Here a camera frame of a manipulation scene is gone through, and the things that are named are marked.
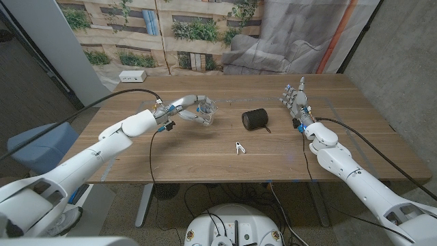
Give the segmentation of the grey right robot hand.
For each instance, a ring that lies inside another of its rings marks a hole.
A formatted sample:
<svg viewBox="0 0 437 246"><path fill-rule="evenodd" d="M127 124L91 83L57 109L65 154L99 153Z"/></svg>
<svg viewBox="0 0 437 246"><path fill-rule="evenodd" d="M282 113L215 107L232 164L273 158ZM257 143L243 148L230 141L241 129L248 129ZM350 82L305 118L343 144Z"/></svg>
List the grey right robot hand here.
<svg viewBox="0 0 437 246"><path fill-rule="evenodd" d="M302 77L298 88L295 89L288 85L285 87L285 92L279 100L290 110L290 115L294 119L297 119L302 124L303 128L306 128L313 124L315 120L310 116L307 95L305 94L304 89L305 78Z"/></svg>

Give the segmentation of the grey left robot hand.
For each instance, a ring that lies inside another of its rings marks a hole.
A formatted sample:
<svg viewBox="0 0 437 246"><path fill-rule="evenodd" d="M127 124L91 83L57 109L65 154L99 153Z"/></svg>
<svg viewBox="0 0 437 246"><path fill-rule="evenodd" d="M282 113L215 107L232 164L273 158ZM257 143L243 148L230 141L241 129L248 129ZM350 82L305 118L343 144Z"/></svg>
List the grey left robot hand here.
<svg viewBox="0 0 437 246"><path fill-rule="evenodd" d="M214 121L214 114L218 111L216 103L203 95L190 94L163 105L156 109L154 118L157 124L170 120L171 116L179 115L184 120L194 121L209 126Z"/></svg>

